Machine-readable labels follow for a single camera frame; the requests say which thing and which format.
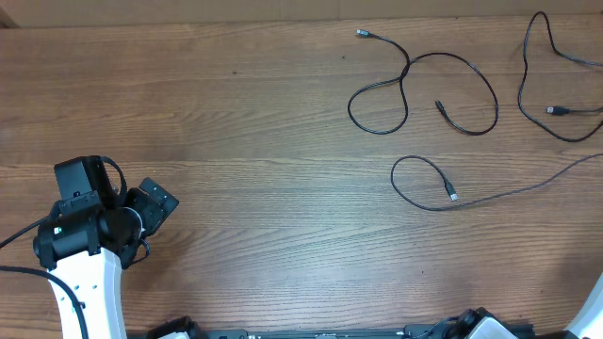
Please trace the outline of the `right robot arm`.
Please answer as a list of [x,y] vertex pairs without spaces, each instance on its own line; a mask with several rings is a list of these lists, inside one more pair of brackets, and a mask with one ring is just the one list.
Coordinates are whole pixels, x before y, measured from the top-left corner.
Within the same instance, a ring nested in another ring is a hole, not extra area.
[[602,339],[603,324],[603,276],[586,299],[574,319],[565,327],[577,338]]

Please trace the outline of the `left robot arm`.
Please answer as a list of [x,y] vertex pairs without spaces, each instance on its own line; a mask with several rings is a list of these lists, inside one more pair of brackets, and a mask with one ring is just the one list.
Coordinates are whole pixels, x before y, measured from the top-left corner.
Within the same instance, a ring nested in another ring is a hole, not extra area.
[[150,178],[137,187],[90,155],[55,165],[61,198],[38,228],[33,249],[54,292],[65,338],[123,338],[122,273],[179,201]]

